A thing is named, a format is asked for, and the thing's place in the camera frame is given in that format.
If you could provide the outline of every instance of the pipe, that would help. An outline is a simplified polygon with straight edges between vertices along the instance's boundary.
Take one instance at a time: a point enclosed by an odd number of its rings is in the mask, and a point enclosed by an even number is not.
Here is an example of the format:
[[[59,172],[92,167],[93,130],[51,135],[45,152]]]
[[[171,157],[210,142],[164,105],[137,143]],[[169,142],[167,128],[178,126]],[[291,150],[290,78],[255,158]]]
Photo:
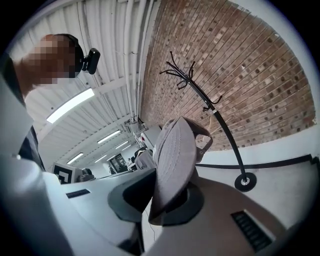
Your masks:
[[[130,79],[129,79],[129,54],[130,54],[130,27],[131,27],[131,16],[132,10],[134,7],[134,0],[128,0],[128,4],[126,6],[125,12],[125,25],[124,25],[124,46],[123,46],[123,59],[124,59],[124,76],[126,83],[126,92],[128,94],[129,101],[129,111],[131,120],[134,119],[133,111],[132,111],[132,97],[131,97],[131,87],[130,87]]]
[[[141,86],[141,69],[142,69],[142,61],[143,61],[143,54],[144,54],[144,48],[146,43],[146,37],[147,37],[147,30],[149,25],[149,20],[151,16],[152,7],[154,5],[154,0],[150,1],[148,11],[145,18],[144,28],[143,28],[143,35],[142,35],[142,42],[141,42],[141,48],[140,48],[140,60],[139,60],[139,77],[138,77],[138,87],[137,87],[137,104],[136,104],[136,115],[139,116],[139,105],[140,105],[140,86]]]
[[[145,8],[146,8],[147,0],[140,0],[138,14],[135,23],[135,31],[134,31],[134,40],[133,40],[133,62],[132,62],[132,74],[137,73],[137,58],[138,58],[138,48],[139,48],[139,39],[140,39],[140,31],[141,31],[141,23],[144,16]],[[137,90],[137,76],[133,76],[133,93],[136,94]],[[133,107],[134,107],[134,117],[137,116],[137,109],[135,108],[137,105],[137,97],[133,98]]]

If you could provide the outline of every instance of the gray cap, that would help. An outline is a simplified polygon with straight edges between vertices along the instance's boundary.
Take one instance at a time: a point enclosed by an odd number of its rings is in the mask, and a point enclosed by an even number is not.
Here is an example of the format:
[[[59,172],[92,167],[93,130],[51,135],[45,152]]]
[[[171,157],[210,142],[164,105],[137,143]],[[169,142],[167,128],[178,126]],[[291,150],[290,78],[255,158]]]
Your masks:
[[[204,148],[196,146],[197,135],[208,136]],[[162,128],[153,149],[156,182],[149,221],[159,217],[188,184],[195,164],[213,143],[211,134],[200,124],[185,117],[168,121]]]

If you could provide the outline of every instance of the coat rack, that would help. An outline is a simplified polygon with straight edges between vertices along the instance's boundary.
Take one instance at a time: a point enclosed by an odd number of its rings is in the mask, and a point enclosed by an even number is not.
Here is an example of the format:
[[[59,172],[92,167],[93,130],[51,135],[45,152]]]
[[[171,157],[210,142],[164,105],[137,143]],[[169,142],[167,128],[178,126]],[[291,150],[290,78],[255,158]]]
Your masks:
[[[172,54],[172,51],[170,51],[171,59],[173,64],[171,64],[169,61],[166,61],[166,64],[169,65],[172,69],[167,69],[165,71],[160,72],[160,74],[166,73],[168,75],[176,76],[181,78],[182,80],[177,84],[178,90],[181,90],[185,88],[187,85],[190,85],[192,89],[195,90],[195,92],[201,97],[201,99],[206,103],[207,107],[203,107],[203,112],[211,110],[219,124],[221,125],[226,137],[228,138],[231,147],[234,151],[234,154],[236,156],[236,159],[239,164],[239,168],[241,171],[241,174],[236,178],[234,182],[234,186],[236,189],[238,189],[241,192],[248,192],[252,190],[255,185],[257,184],[257,177],[251,173],[246,172],[244,164],[242,162],[239,149],[237,147],[237,144],[235,142],[234,137],[232,136],[225,120],[220,115],[219,111],[215,109],[214,104],[218,104],[220,100],[222,99],[222,96],[218,98],[216,102],[212,102],[209,97],[204,93],[204,91],[195,83],[195,81],[192,80],[194,75],[194,65],[195,61],[192,63],[188,75],[186,75],[180,68],[178,68],[177,64],[175,63],[174,56]]]

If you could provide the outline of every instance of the brick wall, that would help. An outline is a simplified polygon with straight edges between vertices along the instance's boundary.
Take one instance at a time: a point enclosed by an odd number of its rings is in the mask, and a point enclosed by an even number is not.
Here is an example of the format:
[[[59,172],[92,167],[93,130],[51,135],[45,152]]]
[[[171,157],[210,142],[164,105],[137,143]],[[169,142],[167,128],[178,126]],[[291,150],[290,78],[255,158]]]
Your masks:
[[[219,123],[194,90],[159,74],[170,53],[215,101],[239,147],[269,142],[311,127],[315,108],[297,58],[268,24],[225,0],[162,0],[149,46],[141,119],[163,125],[184,116],[210,130],[211,150],[231,149]]]

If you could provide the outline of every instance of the ceiling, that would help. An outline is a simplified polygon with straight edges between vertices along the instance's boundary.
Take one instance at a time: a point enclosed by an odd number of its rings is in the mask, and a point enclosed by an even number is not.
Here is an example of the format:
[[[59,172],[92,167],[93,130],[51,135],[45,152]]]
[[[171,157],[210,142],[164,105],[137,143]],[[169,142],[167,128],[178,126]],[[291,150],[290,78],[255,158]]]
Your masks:
[[[125,146],[115,150],[121,143],[134,142],[127,127],[137,116],[137,82],[143,71],[139,70],[140,47],[147,47],[142,35],[149,22],[149,6],[145,0],[56,1],[39,12],[36,22],[33,20],[15,42],[10,52],[14,60],[27,54],[47,34],[72,34],[84,55],[91,48],[101,53],[94,75],[82,72],[71,84],[54,90],[36,89],[25,100],[47,171],[54,162],[66,164],[79,153],[83,156],[71,165],[84,168],[105,154],[112,157],[121,151]],[[57,108],[88,88],[93,89],[93,97],[54,124],[46,121]],[[97,143],[117,130],[121,133]]]

